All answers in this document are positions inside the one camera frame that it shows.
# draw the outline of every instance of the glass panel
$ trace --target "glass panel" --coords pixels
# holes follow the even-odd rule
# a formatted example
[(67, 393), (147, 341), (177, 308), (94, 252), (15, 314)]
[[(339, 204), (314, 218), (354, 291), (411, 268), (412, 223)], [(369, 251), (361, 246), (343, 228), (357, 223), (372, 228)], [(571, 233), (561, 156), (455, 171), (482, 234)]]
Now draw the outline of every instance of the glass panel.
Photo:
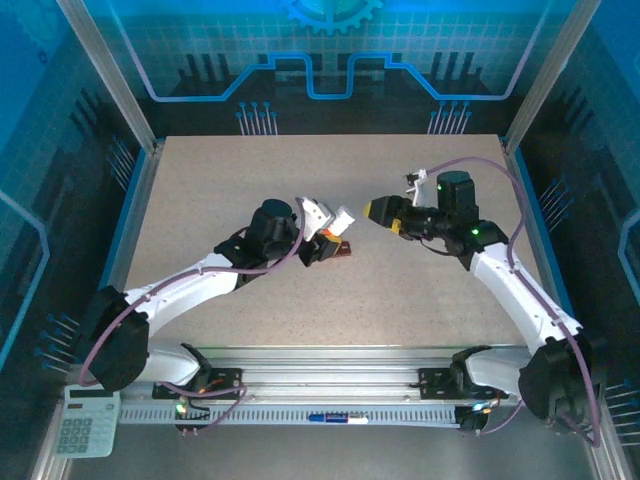
[(573, 4), (88, 2), (160, 136), (504, 132)]
[[(633, 394), (640, 385), (638, 13), (632, 0), (602, 3), (522, 143), (575, 313), (609, 340), (613, 388), (608, 403), (612, 415), (620, 415), (614, 418), (616, 428), (636, 470), (640, 466), (640, 411)], [(553, 198), (555, 220), (550, 219)]]
[(0, 1), (0, 45), (0, 465), (22, 480), (69, 368), (51, 320), (95, 291), (139, 147), (55, 2)]

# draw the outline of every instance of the pen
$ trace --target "pen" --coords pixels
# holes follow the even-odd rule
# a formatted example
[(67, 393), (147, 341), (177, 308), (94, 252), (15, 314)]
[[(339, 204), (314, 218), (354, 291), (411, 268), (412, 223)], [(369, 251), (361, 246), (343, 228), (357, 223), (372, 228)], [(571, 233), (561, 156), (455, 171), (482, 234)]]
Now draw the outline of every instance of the pen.
[(352, 425), (366, 425), (369, 419), (361, 413), (314, 413), (309, 415), (309, 421), (315, 423), (347, 423)]

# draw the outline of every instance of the gear logo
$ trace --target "gear logo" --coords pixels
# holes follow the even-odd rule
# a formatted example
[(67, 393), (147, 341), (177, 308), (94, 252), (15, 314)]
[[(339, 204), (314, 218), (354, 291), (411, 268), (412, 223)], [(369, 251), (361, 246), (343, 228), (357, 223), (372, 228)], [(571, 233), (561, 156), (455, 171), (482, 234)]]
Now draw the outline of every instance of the gear logo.
[(311, 27), (333, 35), (336, 31), (359, 28), (363, 20), (373, 18), (373, 10), (382, 7), (380, 0), (281, 0), (280, 5), (289, 12), (289, 19), (298, 20), (301, 27)]
[(45, 51), (60, 30), (55, 0), (0, 0), (0, 11), (13, 13), (29, 38)]

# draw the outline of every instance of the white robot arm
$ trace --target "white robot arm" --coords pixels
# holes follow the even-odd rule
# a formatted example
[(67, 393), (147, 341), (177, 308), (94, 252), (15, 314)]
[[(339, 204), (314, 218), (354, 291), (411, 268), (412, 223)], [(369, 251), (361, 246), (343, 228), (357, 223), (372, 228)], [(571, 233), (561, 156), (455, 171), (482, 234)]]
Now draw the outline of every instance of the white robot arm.
[[(76, 356), (84, 360), (94, 352), (89, 370), (107, 390), (120, 390), (136, 380), (199, 390), (199, 378), (206, 378), (211, 368), (206, 359), (190, 345), (151, 340), (158, 330), (202, 302), (274, 271), (291, 256), (308, 267), (350, 253), (348, 242), (340, 238), (354, 221), (345, 207), (334, 212), (315, 200), (297, 201), (304, 221), (285, 202), (266, 200), (248, 227), (193, 266), (124, 293), (113, 287), (98, 291), (72, 339)], [(119, 316), (117, 328), (101, 342)]]
[[(585, 384), (593, 388), (595, 397), (603, 392), (606, 343), (585, 331), (549, 297), (510, 251), (508, 238), (495, 223), (480, 219), (475, 186), (467, 172), (438, 176), (437, 208), (426, 206), (426, 177), (424, 170), (407, 176), (412, 200), (378, 198), (367, 205), (365, 216), (407, 240), (443, 239), (446, 254), (457, 258), (491, 291), (528, 349), (476, 347), (460, 352), (452, 362), (454, 376), (461, 384), (489, 386), (521, 398), (541, 419), (586, 421), (595, 402), (589, 399)], [(583, 359), (588, 380), (580, 368)]]

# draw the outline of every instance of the speckled tabletop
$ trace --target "speckled tabletop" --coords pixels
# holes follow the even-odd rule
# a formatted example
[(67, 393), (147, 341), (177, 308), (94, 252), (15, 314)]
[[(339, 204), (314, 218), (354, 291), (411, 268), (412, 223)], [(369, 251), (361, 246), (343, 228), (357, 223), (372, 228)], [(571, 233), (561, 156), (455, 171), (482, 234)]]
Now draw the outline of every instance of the speckled tabletop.
[[(360, 215), (402, 195), (403, 175), (463, 156), (504, 164), (495, 135), (170, 137), (156, 175), (127, 288), (191, 266), (246, 226), (267, 198), (304, 195), (357, 213), (353, 255), (277, 274), (185, 313), (154, 338), (196, 346), (523, 344), (502, 307), (457, 260), (407, 242)], [(519, 220), (509, 181), (461, 166), (481, 216), (511, 234)], [(516, 251), (538, 277), (526, 236)]]

